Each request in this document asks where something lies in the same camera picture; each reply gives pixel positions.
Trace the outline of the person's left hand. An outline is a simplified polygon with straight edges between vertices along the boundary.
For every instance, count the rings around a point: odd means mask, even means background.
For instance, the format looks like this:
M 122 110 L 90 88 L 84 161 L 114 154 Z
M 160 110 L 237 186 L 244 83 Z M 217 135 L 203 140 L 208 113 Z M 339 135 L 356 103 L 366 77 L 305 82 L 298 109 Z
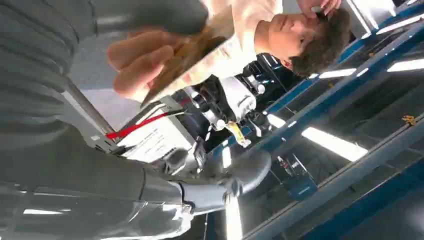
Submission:
M 186 39 L 159 29 L 129 33 L 107 49 L 109 65 L 117 71 L 113 88 L 122 97 L 142 102 L 165 62 Z

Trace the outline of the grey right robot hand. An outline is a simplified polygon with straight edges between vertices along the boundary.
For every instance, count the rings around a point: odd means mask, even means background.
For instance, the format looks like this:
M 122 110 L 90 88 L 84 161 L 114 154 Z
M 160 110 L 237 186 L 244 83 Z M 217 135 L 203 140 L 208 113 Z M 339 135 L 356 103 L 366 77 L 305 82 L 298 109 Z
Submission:
M 161 240 L 256 188 L 268 152 L 206 179 L 170 176 L 87 145 L 61 120 L 79 42 L 140 27 L 184 36 L 208 18 L 198 0 L 3 0 L 0 3 L 0 237 Z

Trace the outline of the person's right hand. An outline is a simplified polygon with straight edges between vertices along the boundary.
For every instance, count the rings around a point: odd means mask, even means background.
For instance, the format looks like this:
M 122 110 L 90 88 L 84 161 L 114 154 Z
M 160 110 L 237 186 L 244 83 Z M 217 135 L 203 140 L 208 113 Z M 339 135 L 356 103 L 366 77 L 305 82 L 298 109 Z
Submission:
M 310 19 L 316 18 L 315 9 L 319 8 L 325 15 L 328 15 L 333 10 L 338 9 L 341 3 L 341 0 L 297 0 L 302 13 Z

